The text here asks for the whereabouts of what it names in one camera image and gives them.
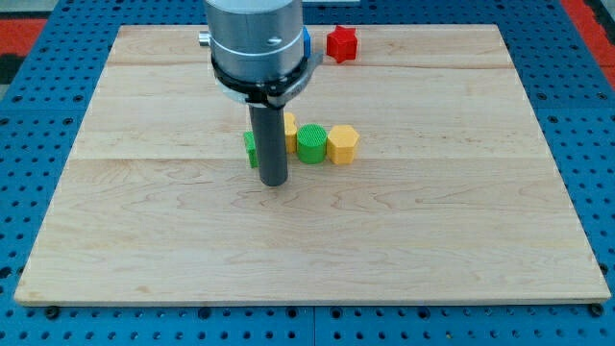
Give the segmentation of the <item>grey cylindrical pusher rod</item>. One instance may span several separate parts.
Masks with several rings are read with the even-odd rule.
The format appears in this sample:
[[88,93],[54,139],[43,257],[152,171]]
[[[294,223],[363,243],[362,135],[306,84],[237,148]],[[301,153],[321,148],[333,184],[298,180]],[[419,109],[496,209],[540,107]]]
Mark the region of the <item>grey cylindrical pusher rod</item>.
[[287,180],[283,109],[249,107],[260,180],[268,186]]

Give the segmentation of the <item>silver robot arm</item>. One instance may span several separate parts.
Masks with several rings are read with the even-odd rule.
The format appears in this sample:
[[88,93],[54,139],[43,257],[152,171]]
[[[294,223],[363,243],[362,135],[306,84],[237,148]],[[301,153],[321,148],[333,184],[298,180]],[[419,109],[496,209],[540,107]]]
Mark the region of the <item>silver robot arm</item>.
[[284,107],[323,62],[311,49],[300,0],[205,0],[209,47],[222,91],[250,113],[258,172],[268,186],[288,177]]

